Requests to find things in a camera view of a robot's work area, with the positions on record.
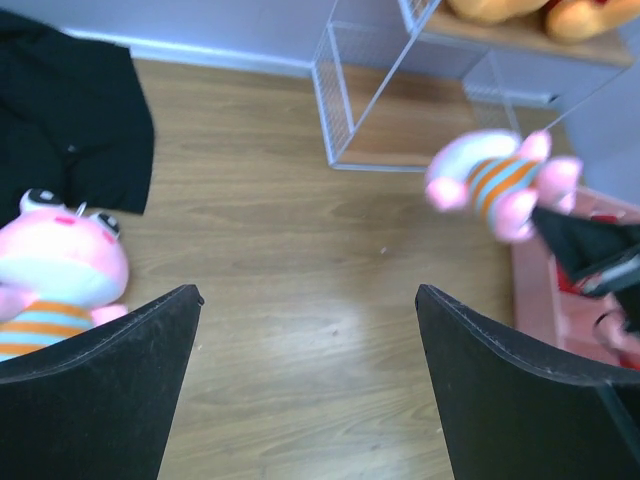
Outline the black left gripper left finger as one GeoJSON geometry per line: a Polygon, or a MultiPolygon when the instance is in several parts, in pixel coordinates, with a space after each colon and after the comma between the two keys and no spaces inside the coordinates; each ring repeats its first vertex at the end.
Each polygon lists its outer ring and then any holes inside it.
{"type": "Polygon", "coordinates": [[[182,285],[2,362],[2,478],[157,478],[203,304],[182,285]]]}

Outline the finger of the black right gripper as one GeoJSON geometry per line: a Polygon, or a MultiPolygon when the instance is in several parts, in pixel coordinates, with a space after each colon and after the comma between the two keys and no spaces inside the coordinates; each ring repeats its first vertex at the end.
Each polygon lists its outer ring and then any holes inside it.
{"type": "Polygon", "coordinates": [[[572,283],[639,254],[638,224],[607,223],[544,207],[535,207],[531,219],[572,283]]]}

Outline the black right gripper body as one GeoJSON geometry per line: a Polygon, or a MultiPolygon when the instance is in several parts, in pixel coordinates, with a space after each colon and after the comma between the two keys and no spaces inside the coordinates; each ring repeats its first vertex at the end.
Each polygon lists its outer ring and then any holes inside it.
{"type": "Polygon", "coordinates": [[[620,306],[628,333],[639,333],[639,252],[611,257],[590,267],[580,281],[588,297],[612,294],[620,306]]]}

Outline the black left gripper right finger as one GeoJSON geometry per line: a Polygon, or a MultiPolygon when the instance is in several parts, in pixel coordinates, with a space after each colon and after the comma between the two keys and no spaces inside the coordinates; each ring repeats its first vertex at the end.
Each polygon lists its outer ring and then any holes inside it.
{"type": "Polygon", "coordinates": [[[455,478],[638,478],[637,371],[555,348],[432,285],[415,306],[455,478]]]}

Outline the pink pig plush striped shirt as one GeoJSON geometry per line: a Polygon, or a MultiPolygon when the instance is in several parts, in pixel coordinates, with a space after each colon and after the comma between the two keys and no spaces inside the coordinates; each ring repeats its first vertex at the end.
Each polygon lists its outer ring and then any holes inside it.
{"type": "Polygon", "coordinates": [[[425,195],[438,211],[472,210],[505,243],[534,236],[537,205],[570,213],[583,162],[553,156],[548,131],[523,138],[507,129],[463,134],[444,146],[425,175],[425,195]]]}

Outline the large yellow plush toy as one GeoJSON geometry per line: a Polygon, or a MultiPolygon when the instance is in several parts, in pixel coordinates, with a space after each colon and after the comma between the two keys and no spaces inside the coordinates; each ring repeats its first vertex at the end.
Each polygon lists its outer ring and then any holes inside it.
{"type": "Polygon", "coordinates": [[[639,17],[638,0],[550,1],[546,8],[546,33],[563,43],[588,40],[639,17]]]}

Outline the small yellow plush toy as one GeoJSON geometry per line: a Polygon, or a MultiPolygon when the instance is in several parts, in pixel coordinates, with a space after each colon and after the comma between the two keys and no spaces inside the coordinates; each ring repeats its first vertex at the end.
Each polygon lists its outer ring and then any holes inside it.
{"type": "Polygon", "coordinates": [[[447,6],[464,20],[493,25],[540,10],[547,0],[447,0],[447,6]]]}

